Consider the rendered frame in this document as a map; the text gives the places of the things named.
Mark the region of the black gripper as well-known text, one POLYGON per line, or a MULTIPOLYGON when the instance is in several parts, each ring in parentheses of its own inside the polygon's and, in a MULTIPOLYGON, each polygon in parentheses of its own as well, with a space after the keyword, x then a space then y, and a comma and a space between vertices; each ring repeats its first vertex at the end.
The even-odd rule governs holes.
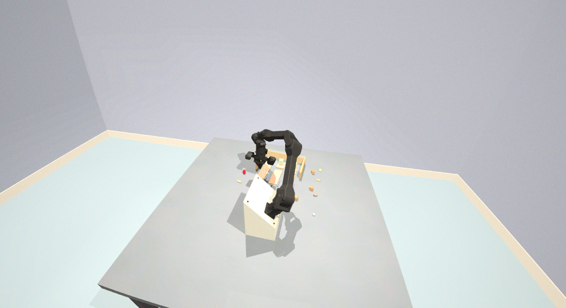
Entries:
POLYGON ((246 159, 250 160, 251 158, 253 158, 253 161, 256 163, 259 169, 262 168, 262 165, 265 164, 266 161, 268 165, 274 165, 276 158, 272 156, 267 158, 265 154, 265 150, 263 151, 256 150, 255 151, 256 155, 252 151, 248 151, 248 153, 246 154, 246 159))

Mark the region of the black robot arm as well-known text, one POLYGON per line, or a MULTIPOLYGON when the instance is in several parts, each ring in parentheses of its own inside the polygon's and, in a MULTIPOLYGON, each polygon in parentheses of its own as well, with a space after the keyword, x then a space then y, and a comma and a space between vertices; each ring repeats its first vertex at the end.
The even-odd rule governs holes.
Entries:
POLYGON ((276 195, 272 202, 266 203, 264 213, 275 219, 282 211, 290 212, 295 201, 295 191, 293 188, 296 161, 302 151, 302 144, 296 139, 295 135, 289 131, 271 131, 264 129, 261 132, 253 133, 251 136, 256 144, 256 150, 265 150, 266 142, 274 140, 284 140, 287 160, 285 165, 283 183, 277 188, 276 195))

